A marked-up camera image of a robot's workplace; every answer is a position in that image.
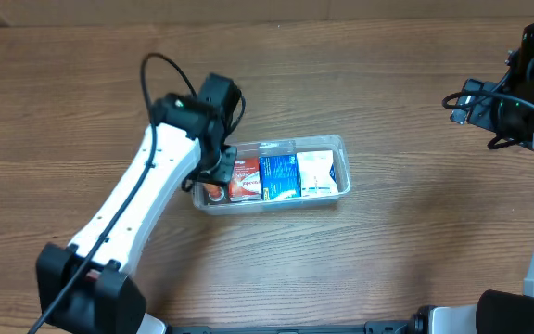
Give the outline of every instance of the blue box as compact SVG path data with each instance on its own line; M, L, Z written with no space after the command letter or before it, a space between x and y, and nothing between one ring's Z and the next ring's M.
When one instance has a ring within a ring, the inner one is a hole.
M259 157L263 200L300 197L296 154Z

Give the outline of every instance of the wooden table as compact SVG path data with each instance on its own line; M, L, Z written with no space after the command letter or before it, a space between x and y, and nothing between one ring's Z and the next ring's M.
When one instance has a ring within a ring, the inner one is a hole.
M468 77L500 79L532 22L0 29L0 333L40 314L37 255L66 245L131 162L148 51L196 87L210 71L235 78L248 110L234 141L341 135L352 186L336 206L224 217L177 192L136 277L151 314L220 328L359 324L521 292L534 154L488 151L490 133L449 122L439 103ZM155 96L185 92L159 61L149 76Z

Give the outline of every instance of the transparent tray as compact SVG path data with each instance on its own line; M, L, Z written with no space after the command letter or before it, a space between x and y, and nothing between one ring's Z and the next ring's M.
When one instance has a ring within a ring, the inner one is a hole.
M335 167L338 193L322 195L315 198L299 197L279 200L256 199L215 204L210 203L207 200L205 188L200 183L197 183L193 188L193 202L198 209L207 214L240 214L327 205L336 202L350 192L350 164L348 162L348 155L345 145L343 144L343 139L338 135L317 135L232 145L238 148L238 159L331 150L333 151L333 163Z

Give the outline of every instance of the wall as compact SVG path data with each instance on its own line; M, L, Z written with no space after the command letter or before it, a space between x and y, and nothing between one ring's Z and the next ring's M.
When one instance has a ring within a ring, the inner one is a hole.
M0 26L534 16L528 0L0 0Z

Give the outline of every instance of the plastic container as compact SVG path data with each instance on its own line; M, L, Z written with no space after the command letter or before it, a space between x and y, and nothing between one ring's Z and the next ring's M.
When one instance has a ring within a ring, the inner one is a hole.
M203 185L197 183L193 188L195 206L211 215L240 214L305 208L315 205L331 204L347 195L351 189L350 165L343 139L338 135L317 135L311 137L272 140L254 143L233 144L238 148L238 158L279 156L318 150L333 151L335 178L338 193L316 198L292 198L279 200L247 200L225 204L208 203Z

